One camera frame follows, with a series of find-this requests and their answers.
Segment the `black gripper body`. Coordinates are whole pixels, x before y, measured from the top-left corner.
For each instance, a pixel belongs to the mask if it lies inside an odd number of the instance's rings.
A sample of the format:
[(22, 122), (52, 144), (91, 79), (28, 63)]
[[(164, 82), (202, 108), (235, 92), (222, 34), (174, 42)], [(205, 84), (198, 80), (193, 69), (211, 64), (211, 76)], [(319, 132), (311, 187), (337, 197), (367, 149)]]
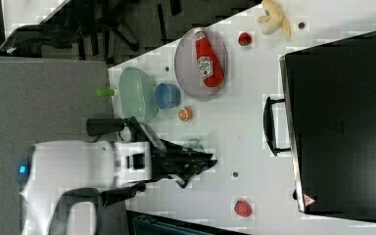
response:
[(149, 170), (152, 172), (149, 182), (171, 179), (173, 176), (177, 177), (177, 174), (196, 174), (196, 165), (181, 146), (163, 140), (148, 124), (139, 122), (135, 117), (128, 119), (128, 127), (132, 142), (149, 144)]

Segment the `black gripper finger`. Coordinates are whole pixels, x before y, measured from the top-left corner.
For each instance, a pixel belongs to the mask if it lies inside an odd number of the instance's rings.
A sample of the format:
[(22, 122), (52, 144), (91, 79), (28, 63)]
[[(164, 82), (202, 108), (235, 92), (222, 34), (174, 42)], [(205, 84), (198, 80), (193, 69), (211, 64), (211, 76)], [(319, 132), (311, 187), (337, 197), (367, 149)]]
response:
[(176, 183), (180, 188), (185, 189), (194, 177), (196, 177), (195, 173), (177, 174)]
[(217, 164), (217, 160), (212, 157), (211, 153), (196, 151), (192, 148), (187, 149), (189, 159), (200, 167), (200, 170), (208, 170)]

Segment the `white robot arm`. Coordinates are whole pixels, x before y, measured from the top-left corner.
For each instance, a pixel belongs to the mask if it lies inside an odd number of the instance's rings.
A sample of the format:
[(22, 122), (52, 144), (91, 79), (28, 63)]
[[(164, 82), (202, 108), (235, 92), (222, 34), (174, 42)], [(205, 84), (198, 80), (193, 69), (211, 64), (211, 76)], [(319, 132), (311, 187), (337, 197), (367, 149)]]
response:
[(90, 204), (99, 235), (103, 208), (143, 192), (148, 183), (175, 179), (184, 189), (216, 165), (211, 153), (160, 138), (135, 117), (116, 118), (100, 133), (130, 130), (127, 141), (49, 141), (31, 145), (17, 169), (20, 235), (72, 235), (71, 212)]

